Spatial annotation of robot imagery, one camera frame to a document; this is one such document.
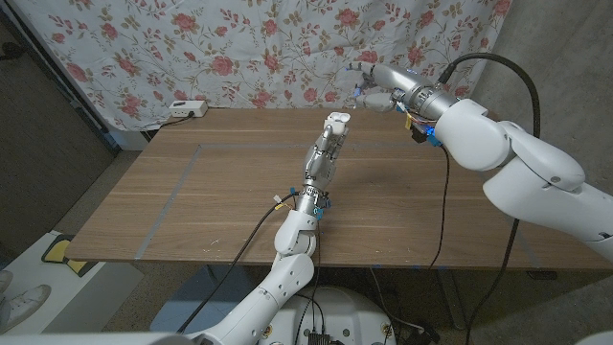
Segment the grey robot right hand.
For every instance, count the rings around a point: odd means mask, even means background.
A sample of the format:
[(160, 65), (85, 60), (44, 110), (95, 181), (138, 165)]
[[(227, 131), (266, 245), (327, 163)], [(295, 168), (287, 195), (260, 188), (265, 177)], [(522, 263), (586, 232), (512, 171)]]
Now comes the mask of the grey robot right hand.
[(361, 73), (362, 82), (353, 93), (356, 107), (387, 112), (403, 105), (426, 120), (437, 121), (458, 102), (441, 86), (407, 68), (358, 61), (350, 62), (346, 70)]

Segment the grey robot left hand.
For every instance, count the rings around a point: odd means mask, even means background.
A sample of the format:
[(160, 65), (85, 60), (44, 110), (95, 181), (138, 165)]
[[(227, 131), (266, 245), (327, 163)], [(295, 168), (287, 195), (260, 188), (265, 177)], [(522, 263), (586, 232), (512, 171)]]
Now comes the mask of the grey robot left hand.
[(335, 175), (335, 161), (348, 134), (349, 129), (345, 125), (325, 125), (319, 138), (307, 151), (303, 190), (297, 198), (297, 211), (314, 216), (316, 208), (325, 207), (326, 189)]

